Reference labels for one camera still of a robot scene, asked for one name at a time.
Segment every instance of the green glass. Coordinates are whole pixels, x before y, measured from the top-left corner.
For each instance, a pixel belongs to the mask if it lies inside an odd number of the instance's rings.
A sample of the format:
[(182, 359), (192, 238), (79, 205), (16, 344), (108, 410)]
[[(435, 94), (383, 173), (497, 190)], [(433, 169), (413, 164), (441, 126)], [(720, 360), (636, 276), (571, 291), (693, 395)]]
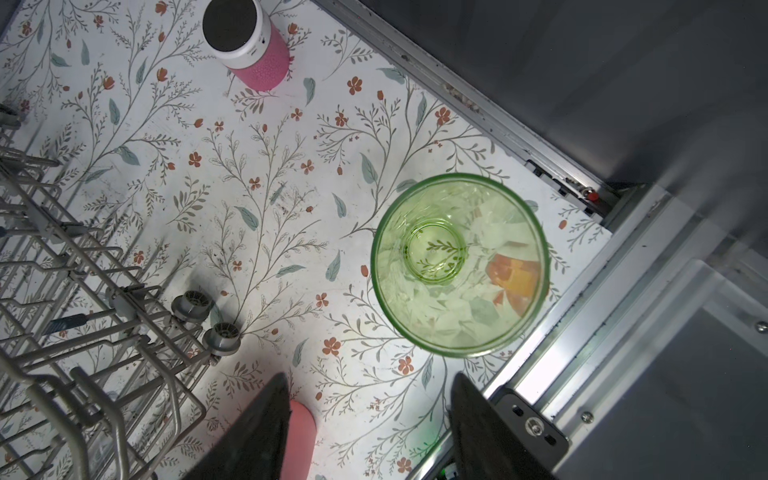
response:
[(531, 324), (549, 287), (531, 208), (478, 175), (432, 177), (386, 211), (371, 252), (376, 298), (407, 339), (444, 356), (485, 355)]

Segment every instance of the black lid top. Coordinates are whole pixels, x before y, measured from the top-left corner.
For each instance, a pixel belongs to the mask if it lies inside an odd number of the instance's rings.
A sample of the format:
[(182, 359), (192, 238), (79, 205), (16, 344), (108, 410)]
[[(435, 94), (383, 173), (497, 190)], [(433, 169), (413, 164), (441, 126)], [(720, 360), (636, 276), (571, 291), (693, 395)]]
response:
[(212, 0), (203, 15), (203, 35), (218, 51), (235, 51), (248, 42), (256, 29), (253, 0)]

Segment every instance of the glass rim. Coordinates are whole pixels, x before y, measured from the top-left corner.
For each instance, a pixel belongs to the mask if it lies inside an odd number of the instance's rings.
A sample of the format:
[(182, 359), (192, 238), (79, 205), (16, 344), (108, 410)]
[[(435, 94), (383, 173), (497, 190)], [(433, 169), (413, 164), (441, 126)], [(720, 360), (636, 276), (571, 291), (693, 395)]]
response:
[[(412, 334), (404, 325), (402, 325), (392, 314), (392, 311), (389, 309), (386, 301), (384, 301), (383, 295), (379, 288), (379, 282), (376, 278), (376, 253), (379, 251), (379, 245), (381, 244), (382, 240), (382, 232), (389, 223), (392, 215), (397, 211), (400, 205), (403, 204), (403, 202), (413, 197), (418, 192), (426, 189), (427, 187), (431, 187), (436, 184), (455, 182), (457, 180), (474, 184), (481, 184), (484, 187), (490, 187), (491, 189), (496, 190), (500, 194), (506, 196), (517, 208), (520, 209), (520, 211), (522, 211), (522, 213), (525, 215), (525, 219), (528, 221), (528, 225), (530, 225), (533, 229), (534, 237), (536, 237), (539, 243), (537, 247), (541, 256), (542, 272), (541, 278), (539, 279), (537, 292), (535, 293), (535, 298), (528, 306), (525, 314), (521, 316), (521, 318), (527, 316), (527, 320), (521, 322), (519, 326), (513, 326), (496, 338), (491, 339), (481, 345), (451, 348), (440, 346), (436, 343), (431, 343), (428, 340), (417, 337), (416, 335)], [(531, 210), (528, 204), (525, 203), (525, 201), (520, 198), (519, 195), (513, 192), (509, 187), (505, 186), (504, 184), (500, 184), (497, 181), (493, 181), (489, 178), (476, 174), (464, 174), (458, 172), (440, 174), (434, 177), (426, 178), (425, 180), (422, 180), (411, 186), (408, 190), (402, 192), (402, 194), (400, 194), (400, 196), (397, 197), (394, 202), (392, 202), (392, 205), (390, 205), (389, 208), (387, 208), (387, 211), (384, 213), (384, 216), (379, 222), (379, 225), (376, 227), (376, 233), (373, 235), (373, 245), (371, 246), (371, 281), (373, 282), (373, 292), (376, 295), (376, 299), (379, 301), (379, 306), (384, 311), (384, 315), (386, 316), (387, 320), (389, 320), (389, 322), (392, 324), (392, 326), (395, 327), (400, 335), (404, 336), (408, 341), (415, 344), (419, 348), (441, 356), (453, 358), (473, 358), (493, 353), (505, 345), (508, 345), (523, 329), (528, 328), (539, 314), (541, 306), (544, 304), (544, 300), (547, 297), (547, 292), (549, 290), (549, 267), (550, 257), (549, 250), (547, 248), (547, 237), (544, 235), (544, 229), (541, 227), (538, 218), (536, 218), (534, 215), (533, 210)]]

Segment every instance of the metal wire rack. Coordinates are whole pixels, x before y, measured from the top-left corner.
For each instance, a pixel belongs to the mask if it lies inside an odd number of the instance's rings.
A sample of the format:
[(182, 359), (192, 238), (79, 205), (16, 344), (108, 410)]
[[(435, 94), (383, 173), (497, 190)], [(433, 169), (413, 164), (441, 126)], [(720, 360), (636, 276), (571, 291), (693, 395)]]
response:
[(62, 206), (58, 165), (0, 147), (0, 476), (157, 478), (205, 417), (191, 390), (215, 357)]

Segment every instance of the floral tablecloth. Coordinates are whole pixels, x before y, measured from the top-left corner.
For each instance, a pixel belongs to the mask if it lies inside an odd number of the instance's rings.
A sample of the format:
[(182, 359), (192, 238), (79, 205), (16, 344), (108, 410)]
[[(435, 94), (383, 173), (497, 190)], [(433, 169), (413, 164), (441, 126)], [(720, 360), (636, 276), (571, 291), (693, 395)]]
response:
[(544, 310), (610, 234), (313, 3), (265, 1), (292, 55), (269, 92), (210, 57), (197, 3), (26, 0), (0, 45), (0, 94), (25, 114), (15, 144), (67, 162), (52, 181), (73, 213), (105, 226), (167, 303), (202, 288), (211, 320), (245, 332), (197, 387), (208, 417), (161, 478), (279, 371), (318, 425), (310, 478), (402, 478), (448, 428), (455, 373), (484, 384), (520, 340), (446, 359), (392, 329), (369, 275), (387, 206), (444, 172), (508, 185), (549, 242)]

